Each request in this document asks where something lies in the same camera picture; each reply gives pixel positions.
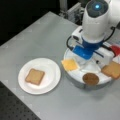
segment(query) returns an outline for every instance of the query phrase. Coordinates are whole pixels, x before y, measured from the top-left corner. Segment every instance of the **gray table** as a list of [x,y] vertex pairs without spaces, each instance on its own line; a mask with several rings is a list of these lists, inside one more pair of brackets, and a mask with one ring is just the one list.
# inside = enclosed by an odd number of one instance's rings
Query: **gray table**
[[[42,120],[119,120],[120,81],[98,90],[76,88],[61,66],[66,39],[77,25],[49,12],[0,47],[0,80]],[[50,58],[61,69],[51,92],[30,95],[18,84],[21,67],[35,58]]]

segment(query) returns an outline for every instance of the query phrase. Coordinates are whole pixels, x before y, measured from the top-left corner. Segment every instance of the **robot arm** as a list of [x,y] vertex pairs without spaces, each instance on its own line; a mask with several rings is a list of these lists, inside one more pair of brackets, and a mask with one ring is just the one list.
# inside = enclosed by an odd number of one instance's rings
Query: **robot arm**
[[112,60],[113,52],[101,46],[105,42],[108,28],[120,26],[119,3],[119,0],[91,0],[86,5],[82,26],[72,33],[72,37],[77,38],[81,44],[76,45],[72,50],[75,54],[86,60],[96,56],[105,64]]

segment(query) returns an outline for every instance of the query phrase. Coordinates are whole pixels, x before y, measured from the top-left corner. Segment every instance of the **orange object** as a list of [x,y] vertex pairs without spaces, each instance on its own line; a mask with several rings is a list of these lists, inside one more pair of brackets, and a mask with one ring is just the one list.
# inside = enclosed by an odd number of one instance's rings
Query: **orange object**
[[74,59],[63,60],[62,65],[66,71],[76,70],[78,68],[78,65]]

